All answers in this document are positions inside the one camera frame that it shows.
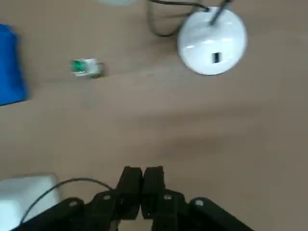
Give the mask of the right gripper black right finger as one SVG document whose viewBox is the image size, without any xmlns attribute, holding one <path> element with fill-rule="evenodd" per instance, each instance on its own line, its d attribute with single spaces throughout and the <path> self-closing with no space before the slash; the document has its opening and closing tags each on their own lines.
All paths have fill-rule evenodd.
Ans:
<svg viewBox="0 0 308 231">
<path fill-rule="evenodd" d="M 162 167 L 145 170 L 141 212 L 152 220 L 153 231 L 250 231 L 251 228 L 205 197 L 185 201 L 183 194 L 169 190 Z"/>
</svg>

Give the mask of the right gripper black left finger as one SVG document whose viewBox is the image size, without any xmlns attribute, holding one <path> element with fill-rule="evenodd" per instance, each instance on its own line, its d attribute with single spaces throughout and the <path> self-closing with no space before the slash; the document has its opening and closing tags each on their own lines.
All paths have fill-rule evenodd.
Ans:
<svg viewBox="0 0 308 231">
<path fill-rule="evenodd" d="M 16 231 L 116 231 L 122 220 L 136 219 L 141 203 L 142 170 L 125 167 L 116 188 L 89 179 L 107 188 L 96 194 L 89 203 L 77 197 L 67 198 L 30 220 L 30 210 L 43 197 L 36 199 L 26 210 Z"/>
</svg>

